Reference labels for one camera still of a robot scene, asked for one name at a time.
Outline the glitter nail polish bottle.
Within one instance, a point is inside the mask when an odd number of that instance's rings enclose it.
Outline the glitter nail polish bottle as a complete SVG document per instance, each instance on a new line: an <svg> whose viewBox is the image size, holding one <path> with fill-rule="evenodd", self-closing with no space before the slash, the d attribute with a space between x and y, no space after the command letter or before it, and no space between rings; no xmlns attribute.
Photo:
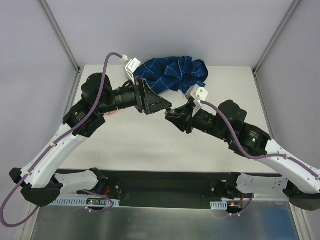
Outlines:
<svg viewBox="0 0 320 240"><path fill-rule="evenodd" d="M166 118L176 118L178 115L176 112L166 112L165 117Z"/></svg>

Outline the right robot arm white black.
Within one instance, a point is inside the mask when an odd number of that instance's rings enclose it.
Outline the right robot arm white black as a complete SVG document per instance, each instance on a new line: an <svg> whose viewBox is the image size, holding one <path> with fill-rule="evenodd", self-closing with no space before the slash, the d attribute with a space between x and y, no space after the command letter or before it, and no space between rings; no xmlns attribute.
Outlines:
<svg viewBox="0 0 320 240"><path fill-rule="evenodd" d="M319 169L293 156L261 128L246 123L247 112L232 100L218 107L209 102L205 105L212 107L216 114L203 109L193 114L196 106L188 101L176 109L166 109L165 119L186 134L196 129L220 139L235 154L262 163L277 173L274 177L230 173L226 182L217 188L220 195L229 199L239 194L279 196L300 209L319 210Z"/></svg>

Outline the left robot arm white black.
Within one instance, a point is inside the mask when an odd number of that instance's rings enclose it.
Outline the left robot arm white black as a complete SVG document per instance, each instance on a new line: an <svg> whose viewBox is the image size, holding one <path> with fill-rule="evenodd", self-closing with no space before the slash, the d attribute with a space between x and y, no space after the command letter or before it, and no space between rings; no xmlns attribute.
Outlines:
<svg viewBox="0 0 320 240"><path fill-rule="evenodd" d="M105 114L134 107L151 115L172 107L147 81L136 77L113 89L104 73L90 75L81 86L81 99L64 116L55 136L39 156L23 168L13 168L9 176L21 186L23 198L45 207L60 195L92 191L107 192L108 180L97 168L78 173L60 174L57 170L71 153L105 124Z"/></svg>

